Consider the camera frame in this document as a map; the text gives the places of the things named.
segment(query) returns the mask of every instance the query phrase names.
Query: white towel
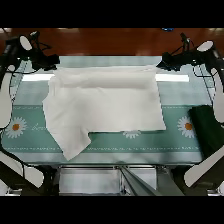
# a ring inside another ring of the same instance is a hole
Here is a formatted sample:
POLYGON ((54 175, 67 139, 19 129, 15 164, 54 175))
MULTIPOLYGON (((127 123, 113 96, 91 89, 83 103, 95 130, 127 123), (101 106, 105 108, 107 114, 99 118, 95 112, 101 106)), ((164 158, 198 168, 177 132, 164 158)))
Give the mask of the white towel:
POLYGON ((43 101, 46 127, 67 160, 89 132, 165 130, 155 66, 56 70, 43 101))

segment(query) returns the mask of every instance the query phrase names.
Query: folded cloth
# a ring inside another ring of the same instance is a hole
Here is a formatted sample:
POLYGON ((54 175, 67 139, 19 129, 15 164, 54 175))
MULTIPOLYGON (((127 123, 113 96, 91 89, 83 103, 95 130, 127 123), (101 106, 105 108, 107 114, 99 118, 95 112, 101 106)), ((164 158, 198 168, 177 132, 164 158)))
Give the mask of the folded cloth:
POLYGON ((165 130, 156 71, 155 66, 54 71, 43 110, 65 158, 91 143, 89 132, 165 130))
POLYGON ((189 115, 194 124, 202 153, 206 159, 224 145, 224 129, 215 119, 211 106, 193 107, 189 110, 189 115))

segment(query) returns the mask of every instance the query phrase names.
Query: flower center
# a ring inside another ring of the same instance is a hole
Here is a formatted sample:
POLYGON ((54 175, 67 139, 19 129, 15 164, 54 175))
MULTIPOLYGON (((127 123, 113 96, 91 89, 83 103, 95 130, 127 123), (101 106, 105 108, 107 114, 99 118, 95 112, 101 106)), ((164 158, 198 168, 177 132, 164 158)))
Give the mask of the flower center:
POLYGON ((190 123, 186 123, 186 124, 185 124, 185 128, 186 128, 187 130, 192 130, 192 124, 190 124, 190 123))
POLYGON ((14 125, 12 126, 12 130, 13 130, 13 131, 17 131, 17 130, 19 130, 19 124, 14 124, 14 125))

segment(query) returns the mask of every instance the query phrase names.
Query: wooden floor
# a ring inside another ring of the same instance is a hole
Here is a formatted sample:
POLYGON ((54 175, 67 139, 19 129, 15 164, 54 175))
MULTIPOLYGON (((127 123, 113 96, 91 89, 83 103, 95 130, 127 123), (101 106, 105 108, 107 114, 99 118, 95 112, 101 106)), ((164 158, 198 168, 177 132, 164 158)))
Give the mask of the wooden floor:
MULTIPOLYGON (((40 31, 40 41, 53 47, 46 54, 58 55, 148 55, 172 52, 182 45, 180 33, 190 37, 197 46, 214 40, 224 56, 224 28, 7 28, 9 36, 28 35, 40 31)), ((0 29, 0 52, 6 35, 0 29)))

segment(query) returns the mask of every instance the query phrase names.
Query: green rolled fabric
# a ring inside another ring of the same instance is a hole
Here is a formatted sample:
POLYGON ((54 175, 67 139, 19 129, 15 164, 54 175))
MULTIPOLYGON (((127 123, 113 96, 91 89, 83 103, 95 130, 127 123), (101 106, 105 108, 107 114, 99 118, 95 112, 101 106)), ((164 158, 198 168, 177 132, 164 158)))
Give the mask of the green rolled fabric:
POLYGON ((204 159, 224 145, 224 128, 215 119, 211 106, 202 105, 189 110, 204 159))

